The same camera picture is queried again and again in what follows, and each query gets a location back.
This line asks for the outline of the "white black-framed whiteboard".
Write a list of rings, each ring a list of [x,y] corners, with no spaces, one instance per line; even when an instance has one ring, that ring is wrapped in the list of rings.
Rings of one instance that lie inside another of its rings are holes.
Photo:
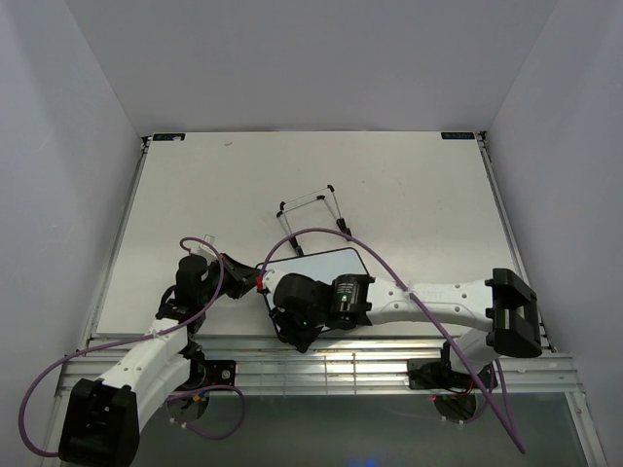
[[[267,269],[284,273],[276,290],[264,295],[269,316],[276,307],[322,326],[321,334],[371,324],[366,313],[371,309],[367,294],[373,277],[355,249],[271,261]]]

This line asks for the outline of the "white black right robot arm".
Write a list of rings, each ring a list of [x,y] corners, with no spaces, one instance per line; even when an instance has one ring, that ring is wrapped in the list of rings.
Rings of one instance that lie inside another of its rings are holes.
[[[273,269],[263,286],[278,338],[300,352],[324,331],[407,322],[462,326],[466,333],[441,352],[439,372],[451,386],[464,385],[500,356],[542,353],[537,295],[510,269],[494,269],[488,279],[411,289],[368,274],[324,283]]]

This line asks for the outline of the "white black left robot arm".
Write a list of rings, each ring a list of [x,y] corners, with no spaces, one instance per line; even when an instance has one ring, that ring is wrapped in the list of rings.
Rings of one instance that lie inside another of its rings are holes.
[[[174,392],[186,420],[205,412],[207,390],[235,384],[233,360],[208,360],[194,336],[205,307],[221,296],[239,299],[259,271],[225,254],[191,254],[178,263],[175,282],[162,295],[148,338],[95,380],[73,387],[58,456],[80,466],[129,466],[147,421]],[[190,407],[196,410],[187,413]]]

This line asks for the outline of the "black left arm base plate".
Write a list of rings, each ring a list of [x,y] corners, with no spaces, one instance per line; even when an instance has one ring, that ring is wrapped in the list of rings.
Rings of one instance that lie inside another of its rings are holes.
[[[237,362],[235,360],[204,360],[198,364],[202,386],[236,384]]]

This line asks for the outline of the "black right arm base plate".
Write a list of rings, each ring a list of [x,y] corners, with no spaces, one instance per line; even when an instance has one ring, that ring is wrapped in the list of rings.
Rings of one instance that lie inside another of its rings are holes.
[[[409,359],[406,364],[410,389],[444,390],[454,394],[467,393],[476,388],[470,374],[459,373],[437,359]]]

